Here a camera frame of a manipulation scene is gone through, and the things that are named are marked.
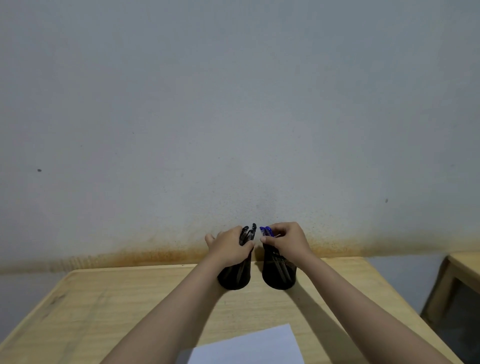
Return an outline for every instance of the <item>white paper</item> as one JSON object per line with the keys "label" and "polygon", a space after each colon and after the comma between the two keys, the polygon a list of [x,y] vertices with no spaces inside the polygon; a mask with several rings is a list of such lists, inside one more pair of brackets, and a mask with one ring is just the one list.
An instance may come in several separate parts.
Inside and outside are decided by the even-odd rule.
{"label": "white paper", "polygon": [[304,364],[289,324],[182,351],[176,364]]}

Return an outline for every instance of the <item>wooden desk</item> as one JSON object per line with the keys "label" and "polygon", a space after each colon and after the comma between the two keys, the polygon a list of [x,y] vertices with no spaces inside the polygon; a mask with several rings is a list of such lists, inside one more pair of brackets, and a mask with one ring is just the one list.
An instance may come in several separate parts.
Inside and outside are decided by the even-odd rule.
{"label": "wooden desk", "polygon": [[442,264],[437,282],[421,314],[436,329],[459,283],[480,294],[480,252],[452,253]]}
{"label": "wooden desk", "polygon": [[[453,363],[461,363],[363,258],[325,261]],[[73,271],[0,345],[0,362],[99,363],[192,267]],[[263,282],[258,266],[253,264],[252,279],[246,288],[224,293],[215,285],[211,300],[205,303],[184,346],[207,344],[290,323],[306,364],[366,363],[309,279],[301,271],[297,277],[294,288],[277,291]]]}

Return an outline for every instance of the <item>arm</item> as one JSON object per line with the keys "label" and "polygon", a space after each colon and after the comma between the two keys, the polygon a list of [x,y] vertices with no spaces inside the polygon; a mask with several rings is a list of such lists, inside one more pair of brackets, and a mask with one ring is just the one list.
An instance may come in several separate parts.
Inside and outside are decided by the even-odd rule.
{"label": "arm", "polygon": [[145,316],[103,359],[101,364],[170,364],[180,350],[183,333],[208,289],[225,267],[240,263],[253,242],[239,245],[241,226],[205,236],[209,252],[185,279]]}
{"label": "arm", "polygon": [[303,270],[371,364],[451,364],[424,339],[348,283],[311,251],[296,222],[270,225],[283,236],[262,237]]}

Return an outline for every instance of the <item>person's right arm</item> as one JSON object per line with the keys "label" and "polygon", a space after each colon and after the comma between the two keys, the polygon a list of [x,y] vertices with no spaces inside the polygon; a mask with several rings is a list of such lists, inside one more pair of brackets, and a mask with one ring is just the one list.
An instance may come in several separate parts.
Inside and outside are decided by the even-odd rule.
{"label": "person's right arm", "polygon": [[270,225],[283,236],[262,237],[303,270],[345,331],[371,364],[451,364],[440,352],[402,324],[311,251],[296,222]]}

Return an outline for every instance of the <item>wooden furniture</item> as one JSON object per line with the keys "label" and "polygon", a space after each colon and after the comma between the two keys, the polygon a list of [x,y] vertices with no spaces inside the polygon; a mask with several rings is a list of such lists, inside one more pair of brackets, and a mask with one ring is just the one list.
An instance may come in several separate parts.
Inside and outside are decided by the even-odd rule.
{"label": "wooden furniture", "polygon": [[436,328],[460,283],[480,294],[480,252],[452,253],[442,264],[421,317]]}
{"label": "wooden furniture", "polygon": [[[325,261],[453,363],[461,363],[367,261]],[[242,290],[225,292],[214,285],[185,348],[289,323],[306,364],[366,363],[303,272],[297,271],[292,289],[277,291],[263,282],[261,264],[252,264],[252,279]],[[99,363],[192,267],[71,272],[0,345],[0,363]]]}

